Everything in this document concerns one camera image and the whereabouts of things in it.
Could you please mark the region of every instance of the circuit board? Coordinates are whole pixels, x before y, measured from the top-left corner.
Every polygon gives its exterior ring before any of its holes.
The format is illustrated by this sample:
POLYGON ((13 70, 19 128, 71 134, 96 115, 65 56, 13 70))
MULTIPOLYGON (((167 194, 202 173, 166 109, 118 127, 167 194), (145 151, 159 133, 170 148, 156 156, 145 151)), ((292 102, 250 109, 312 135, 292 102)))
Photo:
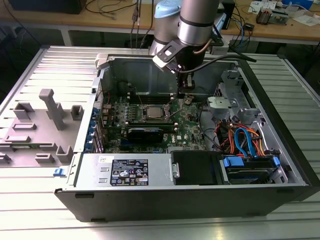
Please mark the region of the circuit board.
POLYGON ((204 136, 197 123, 198 104, 186 99, 173 99, 170 104, 141 105, 132 104, 120 97, 104 105, 102 121, 106 139, 105 153, 165 154, 173 150, 206 149, 204 136), (170 117, 162 116, 165 111, 170 117), (162 141, 128 142, 126 130, 142 127, 163 130, 162 141))

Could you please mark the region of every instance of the motherboard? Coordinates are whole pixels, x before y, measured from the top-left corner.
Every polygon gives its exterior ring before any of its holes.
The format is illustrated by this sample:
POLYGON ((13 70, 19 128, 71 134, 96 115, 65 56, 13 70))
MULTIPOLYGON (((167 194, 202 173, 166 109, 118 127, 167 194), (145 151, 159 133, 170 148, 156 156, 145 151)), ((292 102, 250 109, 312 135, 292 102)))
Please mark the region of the motherboard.
POLYGON ((105 153, 205 150, 192 97, 109 97, 103 105, 105 153))

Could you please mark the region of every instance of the open computer chassis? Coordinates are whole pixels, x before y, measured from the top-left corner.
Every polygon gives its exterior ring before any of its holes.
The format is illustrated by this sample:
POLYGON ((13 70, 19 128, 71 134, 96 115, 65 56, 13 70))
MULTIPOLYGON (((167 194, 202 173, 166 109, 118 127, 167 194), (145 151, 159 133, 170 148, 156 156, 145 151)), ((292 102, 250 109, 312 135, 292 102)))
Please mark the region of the open computer chassis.
POLYGON ((220 61, 178 99, 148 55, 98 60, 67 184, 83 222, 263 216, 319 179, 250 66, 220 61))

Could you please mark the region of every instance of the wooden desk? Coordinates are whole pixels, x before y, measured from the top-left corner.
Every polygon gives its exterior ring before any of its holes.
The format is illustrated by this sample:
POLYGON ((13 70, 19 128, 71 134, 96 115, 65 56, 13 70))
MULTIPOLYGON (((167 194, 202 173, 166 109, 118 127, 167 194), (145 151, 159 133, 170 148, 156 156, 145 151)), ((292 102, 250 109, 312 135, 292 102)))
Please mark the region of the wooden desk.
MULTIPOLYGON (((92 13, 85 8, 80 14, 65 14, 55 12, 36 11, 15 11, 6 1, 11 13, 25 26, 29 28, 57 29, 61 31, 66 46, 71 46, 72 41, 69 36, 70 30, 92 31, 92 32, 114 32, 129 33, 132 27, 132 14, 134 6, 124 8, 115 12, 116 20, 92 13)), ((100 0, 100 5, 117 3, 117 0, 100 0)), ((105 11, 112 11, 128 5, 132 5, 132 0, 124 0, 115 6, 104 8, 105 11)), ((98 6, 94 2, 88 7, 90 10, 98 12, 98 6)), ((151 4, 141 5, 140 33, 145 34, 151 24, 151 4)), ((3 0, 0 0, 0 26, 19 27, 20 25, 10 16, 6 10, 3 0)))
MULTIPOLYGON (((118 1, 100 0, 101 5, 103 5, 104 2, 105 4, 112 4, 118 1)), ((249 5, 250 2, 251 0, 237 0, 240 15, 247 19, 248 23, 255 25, 251 37, 252 41, 314 45, 320 41, 320 24, 309 27, 292 19, 289 19, 287 25, 256 24, 256 14, 246 14, 248 13, 249 7, 242 6, 249 5)), ((131 0, 125 0, 115 6, 106 7, 105 9, 111 11, 131 4, 131 0)), ((115 15, 117 19, 112 20, 109 17, 89 12, 86 9, 78 15, 73 15, 50 12, 14 11, 8 3, 7 5, 12 14, 26 27, 60 30, 66 46, 72 45, 69 36, 70 30, 129 33, 132 27, 132 13, 134 9, 134 6, 132 6, 117 11, 115 15)), ((89 9, 98 11, 97 4, 95 2, 92 3, 89 9)), ((144 34, 151 23, 151 4, 142 4, 141 9, 140 32, 144 34)), ((311 10, 320 12, 320 6, 313 5, 311 10)), ((2 0, 0 0, 0 25, 11 27, 19 26, 6 10, 2 0)), ((224 38, 231 40, 237 37, 239 30, 236 23, 231 21, 229 28, 222 30, 221 33, 224 38)))
MULTIPOLYGON (((287 25, 268 24, 261 25, 256 23, 256 14, 248 13, 251 0, 237 0, 240 15, 245 19, 246 23, 254 25, 251 40, 259 42, 274 42, 274 43, 298 43, 310 41, 310 43, 318 44, 320 41, 320 24, 307 26, 293 19, 289 19, 287 25)), ((311 11, 319 11, 320 6, 313 4, 311 11)), ((239 30, 235 21, 231 21, 227 30, 222 30, 221 33, 227 36, 238 36, 239 30)))

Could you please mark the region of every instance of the power supply label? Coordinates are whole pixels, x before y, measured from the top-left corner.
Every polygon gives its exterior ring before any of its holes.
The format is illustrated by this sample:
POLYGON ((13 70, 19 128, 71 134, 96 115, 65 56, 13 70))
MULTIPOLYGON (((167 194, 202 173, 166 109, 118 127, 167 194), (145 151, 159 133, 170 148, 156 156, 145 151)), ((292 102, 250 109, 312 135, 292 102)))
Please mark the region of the power supply label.
POLYGON ((112 161, 112 186, 148 186, 148 159, 115 159, 112 161))

